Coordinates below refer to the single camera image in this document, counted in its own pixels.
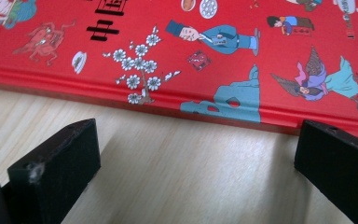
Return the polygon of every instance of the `plum blossom illustration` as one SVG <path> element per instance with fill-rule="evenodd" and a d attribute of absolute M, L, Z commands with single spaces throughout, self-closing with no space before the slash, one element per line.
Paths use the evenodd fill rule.
<path fill-rule="evenodd" d="M 133 92 L 127 96 L 130 104 L 143 105 L 144 103 L 153 103 L 154 99 L 151 98 L 150 92 L 158 91 L 163 82 L 168 82 L 181 73 L 180 71 L 174 71 L 163 76 L 161 72 L 161 77 L 152 75 L 158 71 L 158 63 L 154 60 L 145 60 L 144 56 L 160 41 L 158 27 L 155 26 L 153 27 L 152 34 L 147 36 L 144 44 L 137 45 L 132 40 L 130 41 L 129 49 L 135 53 L 133 58 L 124 49 L 116 49 L 113 52 L 103 53 L 104 58 L 112 57 L 114 62 L 121 63 L 121 68 L 124 71 L 138 71 L 138 74 L 132 73 L 129 77 L 124 74 L 115 80 L 117 85 L 125 82 L 127 87 L 132 91 L 141 89 L 140 92 Z"/>
<path fill-rule="evenodd" d="M 161 79 L 158 77 L 150 77 L 147 80 L 147 87 L 149 88 L 149 90 L 151 91 L 156 91 L 158 90 L 158 87 L 161 85 Z"/>
<path fill-rule="evenodd" d="M 132 90 L 136 89 L 139 83 L 141 83 L 140 80 L 141 79 L 136 75 L 130 76 L 129 78 L 127 78 L 127 86 Z"/>

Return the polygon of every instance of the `figure in blue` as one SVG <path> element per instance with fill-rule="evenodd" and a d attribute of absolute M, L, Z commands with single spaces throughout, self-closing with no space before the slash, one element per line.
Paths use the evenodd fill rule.
<path fill-rule="evenodd" d="M 191 26 L 185 26 L 176 21 L 170 21 L 165 31 L 187 41 L 199 40 L 210 48 L 224 54 L 232 54 L 237 49 L 251 49 L 257 56 L 259 51 L 260 32 L 255 29 L 255 35 L 240 35 L 237 29 L 230 25 L 215 26 L 200 33 Z"/>
<path fill-rule="evenodd" d="M 272 76 L 291 95 L 301 96 L 307 101 L 318 101 L 333 91 L 356 103 L 358 110 L 358 74 L 354 74 L 351 64 L 341 56 L 339 71 L 327 74 L 324 63 L 316 49 L 312 47 L 310 59 L 305 71 L 301 63 L 297 63 L 298 77 L 296 81 Z"/>
<path fill-rule="evenodd" d="M 0 25 L 13 28 L 19 21 L 28 21 L 36 13 L 36 0 L 0 0 Z"/>

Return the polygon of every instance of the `wood grain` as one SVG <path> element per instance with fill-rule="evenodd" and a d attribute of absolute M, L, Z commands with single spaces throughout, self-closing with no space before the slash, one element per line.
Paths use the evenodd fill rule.
<path fill-rule="evenodd" d="M 7 167 L 96 118 L 102 168 L 63 223 L 351 223 L 294 169 L 297 136 L 0 91 Z"/>

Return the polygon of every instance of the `book cover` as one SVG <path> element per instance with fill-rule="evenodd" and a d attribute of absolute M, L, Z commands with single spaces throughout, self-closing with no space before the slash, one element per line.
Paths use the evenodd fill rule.
<path fill-rule="evenodd" d="M 0 87 L 358 136 L 358 1 L 0 0 Z"/>

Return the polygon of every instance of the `cartoon figure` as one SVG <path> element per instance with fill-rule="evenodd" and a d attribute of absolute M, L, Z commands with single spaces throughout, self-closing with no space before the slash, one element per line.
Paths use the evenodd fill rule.
<path fill-rule="evenodd" d="M 350 62 L 342 56 L 339 71 L 327 75 L 324 63 L 320 60 L 315 48 L 312 47 L 306 71 L 303 71 L 301 63 L 297 64 L 297 68 L 299 76 L 295 78 L 296 81 L 286 80 L 273 74 L 272 76 L 295 97 L 301 96 L 307 101 L 317 101 L 330 91 L 334 91 L 353 100 L 358 109 L 358 84 L 356 82 L 358 75 L 353 75 Z"/>
<path fill-rule="evenodd" d="M 255 29 L 255 36 L 239 35 L 237 29 L 230 25 L 220 25 L 199 33 L 190 26 L 170 21 L 165 31 L 187 41 L 199 40 L 210 48 L 224 54 L 232 54 L 237 49 L 251 49 L 255 56 L 259 51 L 260 32 Z"/>
<path fill-rule="evenodd" d="M 11 29 L 18 21 L 28 21 L 36 13 L 36 0 L 0 0 L 0 25 Z"/>
<path fill-rule="evenodd" d="M 23 47 L 14 50 L 13 53 L 32 52 L 29 58 L 35 62 L 39 62 L 39 59 L 34 57 L 36 54 L 42 57 L 51 55 L 52 57 L 47 60 L 47 65 L 50 66 L 51 62 L 58 57 L 56 49 L 63 41 L 64 29 L 74 26 L 75 23 L 74 21 L 70 25 L 63 25 L 61 30 L 56 30 L 52 22 L 43 23 L 28 34 L 32 37 L 31 40 Z"/>
<path fill-rule="evenodd" d="M 247 80 L 220 86 L 214 94 L 214 102 L 184 102 L 182 112 L 197 113 L 228 119 L 260 122 L 260 83 L 258 67 L 254 64 Z"/>
<path fill-rule="evenodd" d="M 270 27 L 281 27 L 284 35 L 308 35 L 310 30 L 315 30 L 312 21 L 308 18 L 269 16 L 267 17 L 267 23 Z"/>
<path fill-rule="evenodd" d="M 305 10 L 312 12 L 323 0 L 287 0 L 290 3 L 303 5 Z"/>

